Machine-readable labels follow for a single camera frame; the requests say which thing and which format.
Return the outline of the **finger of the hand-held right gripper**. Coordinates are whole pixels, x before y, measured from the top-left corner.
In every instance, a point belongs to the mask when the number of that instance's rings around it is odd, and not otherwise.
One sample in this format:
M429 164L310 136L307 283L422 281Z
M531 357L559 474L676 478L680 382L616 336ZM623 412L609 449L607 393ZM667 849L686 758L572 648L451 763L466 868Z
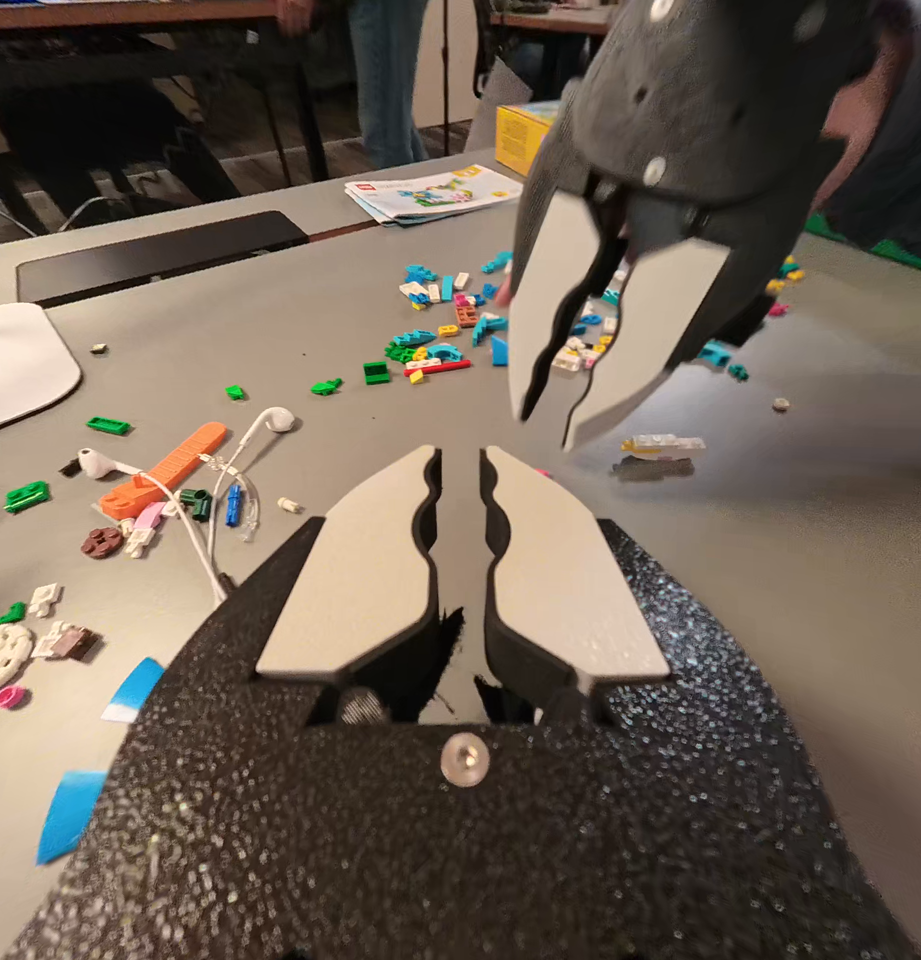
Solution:
M587 200L556 191L509 307L508 387L512 412L521 423L546 390L606 249Z
M565 451L619 426L670 377L675 351L730 252L691 238L638 258L620 298L618 330L569 415Z

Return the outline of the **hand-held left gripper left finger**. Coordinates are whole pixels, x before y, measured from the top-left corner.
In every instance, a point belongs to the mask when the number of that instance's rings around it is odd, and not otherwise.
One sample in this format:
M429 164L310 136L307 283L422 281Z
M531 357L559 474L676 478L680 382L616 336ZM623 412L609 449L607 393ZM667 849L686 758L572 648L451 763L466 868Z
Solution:
M419 445L326 513L256 662L260 676L335 683L433 624L442 460Z

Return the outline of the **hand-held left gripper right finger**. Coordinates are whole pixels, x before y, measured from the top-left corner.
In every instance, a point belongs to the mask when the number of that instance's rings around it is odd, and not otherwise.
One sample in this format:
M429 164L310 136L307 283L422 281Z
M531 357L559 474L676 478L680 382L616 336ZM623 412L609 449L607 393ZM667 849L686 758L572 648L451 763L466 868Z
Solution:
M670 675L594 514L500 447L480 450L492 553L483 624L503 685L621 685Z

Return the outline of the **pile of lego pieces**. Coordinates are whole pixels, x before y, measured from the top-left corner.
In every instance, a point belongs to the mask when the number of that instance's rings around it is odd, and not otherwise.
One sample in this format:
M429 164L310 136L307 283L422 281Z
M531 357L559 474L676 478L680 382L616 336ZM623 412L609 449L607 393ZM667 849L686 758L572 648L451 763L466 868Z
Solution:
M614 273L606 289L588 297L572 321L568 337L554 355L550 366L566 374L592 370L614 340L620 321L621 283L627 278L627 265ZM439 277L420 264L406 266L399 291L412 309L423 312L432 306L449 304L454 319L440 322L434 329L413 328L393 336L384 348L386 358L402 364L426 358L451 362L468 359L457 343L463 331L470 332L470 346L490 343L491 363L506 367L509 342L503 337L510 329L507 316L489 310L499 286L484 282L479 292L467 291L468 272Z

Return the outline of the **white and yellow lego assembly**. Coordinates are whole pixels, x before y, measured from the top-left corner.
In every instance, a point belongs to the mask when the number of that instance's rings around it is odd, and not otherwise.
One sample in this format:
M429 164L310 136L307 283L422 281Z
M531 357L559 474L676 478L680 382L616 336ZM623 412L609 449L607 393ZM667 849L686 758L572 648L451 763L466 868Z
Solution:
M702 438L684 438L674 434L642 434L632 436L620 445L625 457L645 462L680 462L693 460L707 452Z

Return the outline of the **clear lego tubes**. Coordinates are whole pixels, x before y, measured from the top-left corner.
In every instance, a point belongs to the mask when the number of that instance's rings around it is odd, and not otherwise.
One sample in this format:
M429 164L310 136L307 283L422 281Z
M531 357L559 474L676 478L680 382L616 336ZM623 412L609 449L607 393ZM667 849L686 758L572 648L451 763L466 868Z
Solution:
M234 485L240 487L240 525L246 526L239 537L246 544L252 543L261 522L261 505L257 486L247 474L232 465L232 462L204 453L198 454L198 457L211 471L230 476L234 480Z

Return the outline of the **green lego baseplate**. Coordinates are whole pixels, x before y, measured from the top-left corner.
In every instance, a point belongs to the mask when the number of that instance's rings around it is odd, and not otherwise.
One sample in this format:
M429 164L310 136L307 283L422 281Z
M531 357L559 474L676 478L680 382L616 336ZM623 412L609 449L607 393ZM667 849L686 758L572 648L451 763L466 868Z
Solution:
M855 247L875 258L898 263L921 272L921 257L910 252L904 246L890 239L882 240L873 246L858 246L847 236L836 231L821 212L815 212L808 218L804 224L804 232L832 242Z

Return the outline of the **brown lego tile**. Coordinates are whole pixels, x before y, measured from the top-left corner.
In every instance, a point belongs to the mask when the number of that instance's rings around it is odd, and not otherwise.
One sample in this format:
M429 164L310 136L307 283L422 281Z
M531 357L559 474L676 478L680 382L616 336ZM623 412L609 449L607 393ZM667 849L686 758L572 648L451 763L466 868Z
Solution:
M47 662L81 662L102 638L94 630L57 619L47 633L37 640L31 658Z

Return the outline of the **white round lego gear plate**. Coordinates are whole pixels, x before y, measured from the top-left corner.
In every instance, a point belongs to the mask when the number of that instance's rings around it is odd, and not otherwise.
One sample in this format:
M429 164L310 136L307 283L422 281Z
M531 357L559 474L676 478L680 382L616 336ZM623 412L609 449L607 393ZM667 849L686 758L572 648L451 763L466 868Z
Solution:
M31 630L19 623L0 624L0 689L24 667L34 648Z

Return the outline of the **person's right hand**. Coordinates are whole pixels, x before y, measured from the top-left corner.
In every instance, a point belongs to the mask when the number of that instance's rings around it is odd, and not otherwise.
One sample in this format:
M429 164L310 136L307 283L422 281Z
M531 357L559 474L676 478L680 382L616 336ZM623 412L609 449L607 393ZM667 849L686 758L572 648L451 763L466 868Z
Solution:
M809 215L823 206L849 179L872 147L888 108L899 92L913 57L910 33L884 26L873 66L838 91L824 133L844 141L843 154L814 194Z

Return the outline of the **closed instruction booklet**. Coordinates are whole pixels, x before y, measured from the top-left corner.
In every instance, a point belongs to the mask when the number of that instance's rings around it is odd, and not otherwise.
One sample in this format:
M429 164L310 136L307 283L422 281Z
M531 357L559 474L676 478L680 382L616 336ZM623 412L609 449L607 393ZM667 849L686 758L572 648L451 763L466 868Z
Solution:
M520 182L482 164L408 179L349 181L347 197L382 226L408 227L516 202Z

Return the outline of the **yellow cardboard box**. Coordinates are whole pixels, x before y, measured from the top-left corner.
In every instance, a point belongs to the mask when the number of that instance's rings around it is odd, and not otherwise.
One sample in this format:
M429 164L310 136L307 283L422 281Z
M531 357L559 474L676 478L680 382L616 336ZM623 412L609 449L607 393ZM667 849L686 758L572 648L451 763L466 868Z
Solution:
M496 162L526 178L560 106L559 101L499 105L495 113Z

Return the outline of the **orange brick separator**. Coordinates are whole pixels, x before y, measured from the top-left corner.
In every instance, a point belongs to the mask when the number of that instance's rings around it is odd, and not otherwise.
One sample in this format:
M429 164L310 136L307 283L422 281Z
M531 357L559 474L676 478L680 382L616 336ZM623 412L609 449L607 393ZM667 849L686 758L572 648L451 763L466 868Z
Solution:
M201 455L214 452L226 437L225 424L218 421L203 424L147 471L152 479L129 479L113 487L99 498L97 509L113 521L137 519L148 506L164 498L157 482L174 491L202 462Z

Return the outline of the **blue paper strip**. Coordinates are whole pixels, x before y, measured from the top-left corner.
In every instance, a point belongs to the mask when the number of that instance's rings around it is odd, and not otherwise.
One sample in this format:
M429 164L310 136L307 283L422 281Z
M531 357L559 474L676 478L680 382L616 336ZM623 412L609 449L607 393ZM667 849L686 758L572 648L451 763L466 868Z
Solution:
M42 827L35 863L38 867L66 857L79 845L107 781L107 771L62 774Z
M134 667L113 693L100 714L104 722L131 725L160 682L164 667L146 656Z

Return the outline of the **black flat panel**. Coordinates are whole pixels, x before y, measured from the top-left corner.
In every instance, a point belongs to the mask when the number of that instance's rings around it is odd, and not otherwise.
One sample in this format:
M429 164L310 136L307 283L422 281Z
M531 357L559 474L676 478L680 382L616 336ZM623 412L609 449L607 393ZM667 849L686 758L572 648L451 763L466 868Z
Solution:
M65 306L303 246L310 236L279 211L201 223L18 265L18 302Z

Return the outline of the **open instruction book on stand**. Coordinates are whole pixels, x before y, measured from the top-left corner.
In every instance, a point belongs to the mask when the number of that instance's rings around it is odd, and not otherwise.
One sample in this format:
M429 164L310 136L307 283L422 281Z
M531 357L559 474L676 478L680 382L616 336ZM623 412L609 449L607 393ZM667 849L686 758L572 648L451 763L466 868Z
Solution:
M81 366L40 306L0 305L0 428L61 402L82 380Z

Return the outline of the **dark wooden table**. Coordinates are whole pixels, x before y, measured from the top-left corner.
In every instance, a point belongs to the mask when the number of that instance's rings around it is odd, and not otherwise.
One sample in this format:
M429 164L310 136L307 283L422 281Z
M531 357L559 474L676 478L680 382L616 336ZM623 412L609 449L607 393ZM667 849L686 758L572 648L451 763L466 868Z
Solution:
M311 178L322 183L329 178L329 168L314 100L299 48L280 27L277 10L277 2L268 1L2 3L0 42L32 42L56 35L80 41L93 36L135 41L149 35L213 30L226 31L226 36L182 49L153 44L130 52L17 62L0 56L0 96L19 90L194 78L226 71L264 78L290 68Z

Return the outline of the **white wired earphones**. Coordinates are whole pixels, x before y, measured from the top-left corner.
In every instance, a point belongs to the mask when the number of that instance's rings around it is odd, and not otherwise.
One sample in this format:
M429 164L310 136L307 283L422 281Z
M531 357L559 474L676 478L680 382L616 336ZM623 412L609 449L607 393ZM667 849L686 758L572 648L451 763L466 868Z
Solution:
M241 471L239 468L241 458L251 441L257 435L265 431L277 436L288 434L295 429L296 423L297 419L295 415L288 409L282 406L268 407L264 409L262 413L255 418L251 426L246 429L238 441L234 452L229 458L225 459L223 457L216 456L216 451L221 445L214 450L214 452L208 455L221 458L226 462L232 462L232 466ZM124 462L115 461L93 448L83 448L79 450L76 454L76 458L78 458L79 462L81 463L82 473L94 480L103 479L109 474L123 474L127 477L124 482L134 478L153 479L153 477L148 474L147 470L142 470L141 468ZM207 464L201 461L201 463L191 474L201 467L209 469ZM181 491L182 482L175 490L168 490L166 486L163 486L160 482L157 482L156 484L164 493L164 497L161 500L166 500L166 510L175 515L182 522L194 549L194 553L198 558L202 569L207 575L207 579L214 595L214 606L220 606L231 593L231 587L225 585L222 575L218 571L215 563L215 547L217 528L219 524L218 518L220 515L219 499L223 490L227 491L227 488L230 484L234 483L234 480L228 475L220 474L218 472L214 472L213 470L212 472L215 475L215 482L214 487L209 490L209 493L213 497L213 511L211 518L206 523L194 521L190 515L190 512L181 506L179 492ZM120 520L119 522L126 521L133 522L134 528L135 519L128 518Z

